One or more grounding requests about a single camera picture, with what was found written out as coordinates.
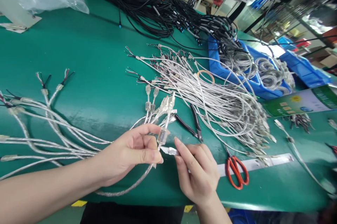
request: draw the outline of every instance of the black-handled pliers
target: black-handled pliers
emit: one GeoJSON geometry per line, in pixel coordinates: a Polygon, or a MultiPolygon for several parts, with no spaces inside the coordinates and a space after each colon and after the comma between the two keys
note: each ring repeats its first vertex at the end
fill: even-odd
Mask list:
{"type": "Polygon", "coordinates": [[[194,123],[196,125],[197,131],[195,132],[189,125],[187,125],[177,114],[175,114],[174,116],[176,117],[176,120],[187,130],[189,131],[194,137],[198,138],[199,141],[201,143],[204,142],[203,140],[203,136],[201,134],[201,128],[200,128],[200,124],[199,124],[199,119],[198,119],[198,115],[196,112],[195,107],[190,104],[190,108],[193,114],[193,118],[194,118],[194,123]]]}

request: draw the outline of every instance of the red scissors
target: red scissors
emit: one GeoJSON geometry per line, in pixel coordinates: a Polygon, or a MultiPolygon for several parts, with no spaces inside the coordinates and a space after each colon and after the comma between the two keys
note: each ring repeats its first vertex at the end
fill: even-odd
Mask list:
{"type": "Polygon", "coordinates": [[[232,156],[230,154],[230,152],[228,151],[227,147],[225,146],[225,149],[227,151],[228,154],[228,159],[227,159],[227,163],[225,165],[226,167],[226,176],[229,179],[229,182],[231,182],[232,186],[238,190],[242,190],[243,185],[248,185],[249,184],[249,175],[248,175],[248,171],[245,167],[245,165],[236,157],[236,156],[232,156]],[[240,170],[238,168],[238,163],[241,166],[243,172],[246,175],[246,180],[243,180],[240,170]],[[238,179],[239,185],[237,186],[236,184],[234,184],[231,174],[229,172],[229,169],[232,169],[232,171],[234,172],[236,178],[238,179]]]}

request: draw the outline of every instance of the green workbench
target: green workbench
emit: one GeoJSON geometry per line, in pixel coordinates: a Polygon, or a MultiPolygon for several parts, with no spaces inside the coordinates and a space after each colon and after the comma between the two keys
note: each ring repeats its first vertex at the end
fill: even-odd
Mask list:
{"type": "MultiPolygon", "coordinates": [[[[136,120],[144,116],[146,101],[145,85],[137,85],[136,78],[125,73],[131,67],[148,79],[155,73],[143,63],[126,56],[125,46],[137,55],[149,57],[158,53],[157,44],[179,48],[171,39],[152,40],[138,34],[122,14],[122,28],[118,27],[118,8],[103,0],[86,0],[90,15],[72,9],[44,12],[42,20],[23,34],[0,29],[0,90],[8,88],[18,96],[31,97],[43,101],[41,85],[35,72],[44,76],[52,74],[48,84],[53,93],[63,79],[65,68],[76,73],[67,82],[55,100],[55,109],[68,121],[85,131],[103,139],[114,140],[127,131],[136,120]]],[[[185,46],[197,47],[194,38],[177,30],[174,37],[185,46]]],[[[192,52],[207,56],[204,50],[192,52]]],[[[160,93],[157,102],[164,97],[160,93]]],[[[188,123],[193,123],[192,114],[182,100],[176,100],[175,108],[188,123]]],[[[306,134],[302,129],[292,129],[296,146],[309,168],[319,180],[330,178],[330,170],[336,158],[325,142],[337,145],[336,132],[328,125],[327,118],[337,121],[334,113],[310,115],[316,130],[306,134]]],[[[47,122],[37,118],[22,116],[33,138],[60,143],[47,122]]],[[[4,107],[0,111],[0,134],[22,137],[23,134],[15,119],[4,107]]],[[[270,143],[268,154],[291,153],[285,134],[269,120],[272,134],[277,143],[270,143]]],[[[212,151],[218,164],[226,159],[223,145],[213,136],[205,125],[201,125],[205,144],[212,151]]],[[[178,123],[169,125],[171,135],[167,141],[172,146],[177,136],[186,144],[196,144],[197,139],[178,123]]],[[[233,147],[244,150],[233,138],[224,138],[233,147]]],[[[0,145],[0,156],[8,154],[34,155],[27,145],[0,145]]],[[[240,156],[241,160],[249,159],[240,156]]],[[[0,163],[0,176],[7,174],[33,160],[16,160],[0,163]]],[[[50,163],[41,164],[24,172],[54,168],[50,163]]],[[[146,170],[147,165],[134,168],[122,181],[104,191],[117,192],[132,185],[146,170]]],[[[298,161],[250,172],[250,184],[243,190],[234,189],[228,178],[220,178],[218,194],[225,206],[253,210],[309,211],[326,206],[328,196],[313,181],[298,161]]],[[[190,203],[179,189],[175,160],[164,156],[164,163],[152,170],[148,177],[130,193],[106,198],[90,194],[85,200],[115,201],[121,204],[174,206],[190,203]]]]}

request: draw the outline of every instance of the blue crate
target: blue crate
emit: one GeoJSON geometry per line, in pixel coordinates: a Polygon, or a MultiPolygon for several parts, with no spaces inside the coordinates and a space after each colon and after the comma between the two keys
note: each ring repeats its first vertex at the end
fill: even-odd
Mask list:
{"type": "Polygon", "coordinates": [[[326,85],[332,82],[331,77],[315,69],[304,57],[300,57],[291,51],[286,51],[280,56],[281,61],[285,61],[288,68],[295,72],[299,78],[309,88],[326,85]]]}
{"type": "Polygon", "coordinates": [[[282,36],[280,38],[277,39],[278,43],[288,43],[288,45],[280,45],[284,50],[294,50],[297,47],[293,44],[289,44],[289,43],[293,43],[292,40],[290,40],[289,38],[282,36]]]}
{"type": "MultiPolygon", "coordinates": [[[[254,60],[264,57],[269,59],[269,61],[276,67],[273,59],[271,57],[269,57],[266,54],[260,53],[258,51],[256,51],[255,49],[251,48],[250,46],[246,46],[242,41],[239,40],[239,42],[242,44],[244,50],[246,50],[247,52],[249,52],[253,57],[254,60]]],[[[219,61],[219,52],[218,52],[218,44],[216,43],[215,39],[213,39],[212,37],[209,37],[209,42],[208,42],[208,49],[209,49],[209,58],[213,58],[217,61],[219,61]]],[[[224,67],[221,66],[221,64],[217,61],[213,61],[210,60],[210,71],[216,75],[218,75],[219,77],[222,77],[224,79],[227,79],[234,83],[234,84],[239,84],[239,81],[237,79],[237,77],[240,79],[240,81],[244,81],[244,77],[243,76],[237,76],[232,74],[229,70],[225,69],[224,67]]],[[[255,77],[253,77],[252,79],[248,80],[249,84],[252,86],[252,89],[254,90],[254,93],[256,96],[263,98],[263,99],[274,99],[274,98],[278,98],[280,96],[282,96],[282,92],[279,90],[269,90],[266,87],[263,86],[260,75],[257,73],[255,75],[255,77]]],[[[248,91],[250,91],[250,87],[247,84],[247,82],[243,83],[243,85],[246,87],[246,89],[248,91]]],[[[287,88],[290,90],[289,86],[282,81],[281,86],[287,88]]]]}

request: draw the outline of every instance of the scissors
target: scissors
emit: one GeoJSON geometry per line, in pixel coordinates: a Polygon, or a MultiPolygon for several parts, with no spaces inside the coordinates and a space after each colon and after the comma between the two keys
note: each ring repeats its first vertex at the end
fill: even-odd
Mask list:
{"type": "Polygon", "coordinates": [[[236,157],[236,156],[232,156],[230,154],[230,152],[228,151],[227,149],[227,146],[225,145],[225,149],[227,151],[227,154],[228,154],[228,159],[227,159],[227,163],[225,165],[226,167],[226,175],[229,179],[229,182],[232,184],[232,186],[238,190],[242,190],[243,188],[243,185],[248,185],[249,184],[249,175],[248,175],[248,171],[245,167],[245,165],[236,157]],[[241,176],[241,173],[240,173],[240,170],[238,168],[238,164],[241,166],[243,172],[245,173],[246,175],[246,180],[244,181],[242,176],[241,176]],[[236,184],[234,184],[233,180],[232,180],[232,177],[231,177],[231,174],[229,172],[229,169],[232,169],[232,171],[234,172],[236,178],[238,179],[238,182],[239,182],[239,185],[237,186],[236,184]]]}
{"type": "Polygon", "coordinates": [[[203,140],[203,136],[201,134],[201,127],[200,127],[200,123],[199,123],[199,119],[198,119],[198,115],[197,115],[197,112],[196,112],[196,109],[195,107],[190,104],[190,108],[191,108],[191,111],[192,111],[192,114],[193,114],[193,118],[194,118],[194,123],[196,125],[196,128],[197,128],[197,131],[194,131],[189,125],[187,125],[177,114],[175,114],[175,117],[177,119],[177,121],[187,130],[189,131],[194,137],[198,138],[199,141],[201,143],[204,142],[203,140]]]}
{"type": "Polygon", "coordinates": [[[179,151],[172,147],[161,146],[160,149],[165,153],[171,156],[180,156],[179,151]]]}

